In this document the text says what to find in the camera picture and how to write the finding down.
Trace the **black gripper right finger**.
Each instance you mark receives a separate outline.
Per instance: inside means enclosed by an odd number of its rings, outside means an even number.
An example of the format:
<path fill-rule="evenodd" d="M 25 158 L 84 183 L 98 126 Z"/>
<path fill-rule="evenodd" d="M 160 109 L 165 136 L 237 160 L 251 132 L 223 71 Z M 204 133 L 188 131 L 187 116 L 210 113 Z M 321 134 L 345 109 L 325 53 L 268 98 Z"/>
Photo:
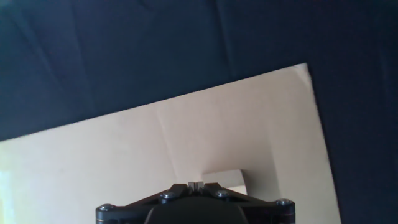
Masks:
<path fill-rule="evenodd" d="M 202 196 L 226 202 L 239 208 L 241 216 L 252 223 L 294 224 L 295 203 L 286 198 L 263 201 L 252 196 L 222 187 L 218 183 L 204 184 L 199 188 Z"/>

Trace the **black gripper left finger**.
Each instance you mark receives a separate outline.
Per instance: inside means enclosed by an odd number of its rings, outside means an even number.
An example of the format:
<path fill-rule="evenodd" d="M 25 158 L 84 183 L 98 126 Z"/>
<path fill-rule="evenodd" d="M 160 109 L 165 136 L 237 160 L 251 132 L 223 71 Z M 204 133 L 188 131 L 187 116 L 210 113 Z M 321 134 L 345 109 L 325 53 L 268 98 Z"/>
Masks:
<path fill-rule="evenodd" d="M 169 189 L 128 205 L 100 205 L 95 210 L 96 224 L 144 224 L 150 211 L 157 205 L 189 196 L 192 191 L 187 184 L 173 184 Z"/>

